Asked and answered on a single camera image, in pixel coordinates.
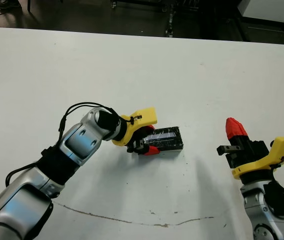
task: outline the white table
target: white table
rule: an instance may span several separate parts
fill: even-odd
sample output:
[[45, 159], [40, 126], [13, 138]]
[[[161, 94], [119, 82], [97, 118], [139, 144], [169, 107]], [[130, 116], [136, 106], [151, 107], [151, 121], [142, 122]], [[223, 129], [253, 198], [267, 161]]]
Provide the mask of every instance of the white table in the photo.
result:
[[[179, 126], [184, 150], [138, 157], [102, 143], [39, 240], [252, 239], [241, 182], [216, 148], [228, 144], [227, 117], [252, 140], [284, 136], [284, 45], [0, 28], [0, 192], [82, 101], [120, 114], [154, 106], [156, 127]], [[276, 178], [284, 185], [284, 167]]]

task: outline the red cap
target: red cap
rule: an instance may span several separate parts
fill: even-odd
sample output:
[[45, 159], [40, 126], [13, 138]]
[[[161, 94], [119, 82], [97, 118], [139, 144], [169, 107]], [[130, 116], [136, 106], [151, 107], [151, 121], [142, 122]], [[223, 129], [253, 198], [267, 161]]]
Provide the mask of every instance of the red cap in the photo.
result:
[[149, 156], [149, 155], [155, 155], [155, 154], [159, 154], [161, 151], [158, 150], [157, 147], [155, 146], [150, 146], [150, 149], [148, 150], [147, 153], [144, 153], [144, 155]]
[[233, 136], [248, 136], [243, 125], [232, 117], [226, 119], [226, 134], [228, 140]]

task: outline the dark floor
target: dark floor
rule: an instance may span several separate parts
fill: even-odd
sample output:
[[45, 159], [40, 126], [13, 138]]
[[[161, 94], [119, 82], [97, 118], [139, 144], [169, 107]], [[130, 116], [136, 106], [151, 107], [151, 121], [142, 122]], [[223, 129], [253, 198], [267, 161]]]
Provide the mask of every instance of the dark floor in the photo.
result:
[[[160, 8], [118, 2], [115, 9], [109, 0], [20, 0], [22, 8], [0, 11], [0, 27], [59, 30], [87, 33], [164, 37], [169, 11]], [[174, 16], [175, 38], [200, 39], [196, 14], [177, 13]], [[243, 30], [252, 42], [284, 44], [280, 27], [243, 23]], [[217, 36], [220, 40], [242, 41], [234, 20], [221, 19]]]

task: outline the yellow plastic part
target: yellow plastic part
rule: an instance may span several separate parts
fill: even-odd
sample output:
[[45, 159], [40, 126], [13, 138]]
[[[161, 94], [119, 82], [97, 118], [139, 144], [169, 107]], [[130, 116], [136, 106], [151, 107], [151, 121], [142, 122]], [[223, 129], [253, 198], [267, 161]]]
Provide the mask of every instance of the yellow plastic part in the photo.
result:
[[261, 169], [271, 169], [270, 165], [278, 164], [284, 157], [284, 136], [279, 136], [274, 140], [270, 153], [255, 162], [250, 162], [241, 165], [232, 170], [232, 174], [235, 179], [240, 179], [240, 175]]
[[122, 115], [121, 117], [125, 120], [130, 120], [131, 117], [135, 116], [142, 116], [142, 118], [136, 118], [134, 120], [134, 124], [132, 125], [130, 122], [127, 123], [127, 130], [125, 136], [122, 138], [121, 141], [112, 140], [115, 145], [118, 146], [125, 146], [131, 140], [133, 133], [140, 129], [141, 127], [145, 127], [148, 125], [156, 124], [157, 117], [155, 113], [154, 107], [145, 108], [142, 110], [138, 110], [133, 113], [131, 116]]

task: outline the white wall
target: white wall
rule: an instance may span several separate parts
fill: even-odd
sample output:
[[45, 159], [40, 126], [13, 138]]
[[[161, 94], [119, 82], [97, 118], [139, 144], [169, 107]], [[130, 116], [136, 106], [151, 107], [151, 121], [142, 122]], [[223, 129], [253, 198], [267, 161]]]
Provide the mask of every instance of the white wall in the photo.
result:
[[238, 9], [244, 17], [284, 23], [284, 0], [243, 0]]

